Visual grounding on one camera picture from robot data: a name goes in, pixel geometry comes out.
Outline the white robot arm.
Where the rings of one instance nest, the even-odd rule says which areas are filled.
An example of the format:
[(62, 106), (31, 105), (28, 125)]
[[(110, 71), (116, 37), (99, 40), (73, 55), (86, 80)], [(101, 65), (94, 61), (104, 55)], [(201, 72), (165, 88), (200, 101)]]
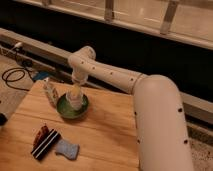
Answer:
[(68, 57), (72, 80), (89, 76), (133, 96), (140, 171), (194, 171), (183, 102), (166, 76), (146, 75), (103, 64), (85, 46)]

